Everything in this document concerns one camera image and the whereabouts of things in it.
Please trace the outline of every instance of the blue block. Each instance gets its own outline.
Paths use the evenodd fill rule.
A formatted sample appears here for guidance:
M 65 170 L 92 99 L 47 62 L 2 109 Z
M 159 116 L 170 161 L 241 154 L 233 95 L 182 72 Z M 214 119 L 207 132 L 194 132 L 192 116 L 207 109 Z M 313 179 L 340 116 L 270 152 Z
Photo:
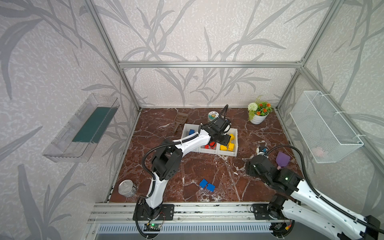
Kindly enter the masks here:
M 207 189 L 210 190 L 211 192 L 213 192 L 215 190 L 215 186 L 210 184 L 210 183 L 208 183 Z
M 201 188 L 205 188 L 205 186 L 207 185 L 207 180 L 203 179 L 201 182 L 200 182 L 200 187 Z

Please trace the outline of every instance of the brown marble surface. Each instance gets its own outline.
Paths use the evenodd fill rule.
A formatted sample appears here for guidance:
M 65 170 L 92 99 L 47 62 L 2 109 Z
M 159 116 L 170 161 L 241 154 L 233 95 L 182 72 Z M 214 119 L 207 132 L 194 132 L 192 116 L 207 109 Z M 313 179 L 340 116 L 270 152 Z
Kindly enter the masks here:
M 158 146 L 165 138 L 180 139 L 184 125 L 181 124 L 176 133 L 172 133 L 175 126 L 174 119 L 177 112 L 188 113 L 186 123 L 206 123 L 210 111 L 220 111 L 213 108 L 170 108 L 143 109 L 137 123 L 132 141 L 121 167 L 110 202 L 136 202 L 138 194 L 146 195 L 150 184 L 150 176 L 141 167 L 143 155 L 151 148 Z M 288 144 L 275 113 L 259 125 L 247 121 L 246 108 L 228 109 L 227 117 L 232 122 L 232 128 L 238 131 L 237 157 L 219 156 L 213 154 L 191 152 L 180 164 L 179 172 L 169 180 L 164 192 L 164 202 L 269 202 L 274 190 L 267 187 L 259 178 L 245 174 L 245 164 L 256 155 L 256 148 L 260 145 L 271 149 L 277 145 Z M 300 167 L 290 149 L 280 148 L 269 155 L 269 159 L 276 166 L 276 156 L 279 151 L 291 156 L 289 169 L 301 174 Z M 118 193 L 119 184 L 131 179 L 138 190 L 135 196 L 126 198 Z M 206 179 L 216 186 L 214 192 L 202 189 L 199 183 Z

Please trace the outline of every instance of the floral wallpaper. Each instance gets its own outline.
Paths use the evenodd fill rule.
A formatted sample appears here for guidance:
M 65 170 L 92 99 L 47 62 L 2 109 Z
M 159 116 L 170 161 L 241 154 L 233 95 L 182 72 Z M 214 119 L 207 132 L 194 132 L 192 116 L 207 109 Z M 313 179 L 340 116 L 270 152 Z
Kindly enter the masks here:
M 78 239 L 137 116 L 81 0 L 0 2 L 0 239 Z M 87 163 L 42 156 L 90 93 L 116 96 Z
M 379 0 L 345 1 L 305 66 L 382 152 L 383 4 Z M 305 90 L 313 88 L 302 76 L 279 112 L 308 159 L 306 166 L 313 182 L 344 206 L 383 222 L 384 176 L 361 149 L 337 163 L 313 161 L 289 115 Z
M 94 2 L 120 61 L 299 61 L 331 4 L 329 0 Z M 258 95 L 278 100 L 293 70 L 127 68 L 125 73 L 142 106 L 239 107 Z

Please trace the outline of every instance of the litter scoop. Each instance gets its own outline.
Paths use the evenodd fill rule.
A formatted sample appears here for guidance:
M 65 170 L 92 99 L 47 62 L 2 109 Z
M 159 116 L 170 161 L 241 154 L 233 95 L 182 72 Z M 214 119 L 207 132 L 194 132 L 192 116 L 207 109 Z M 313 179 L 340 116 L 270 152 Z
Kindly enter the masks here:
M 176 132 L 176 129 L 179 127 L 180 124 L 183 124 L 186 122 L 187 117 L 188 117 L 188 114 L 186 114 L 186 113 L 177 113 L 176 118 L 175 118 L 176 126 L 173 129 L 172 133 Z

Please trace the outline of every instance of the yellow connector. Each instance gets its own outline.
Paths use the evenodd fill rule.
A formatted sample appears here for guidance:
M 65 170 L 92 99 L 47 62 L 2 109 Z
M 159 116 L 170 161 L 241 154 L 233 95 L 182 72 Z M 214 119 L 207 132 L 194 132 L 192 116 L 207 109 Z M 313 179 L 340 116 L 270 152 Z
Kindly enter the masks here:
M 233 143 L 228 144 L 228 150 L 233 152 L 233 149 L 235 148 L 235 145 Z

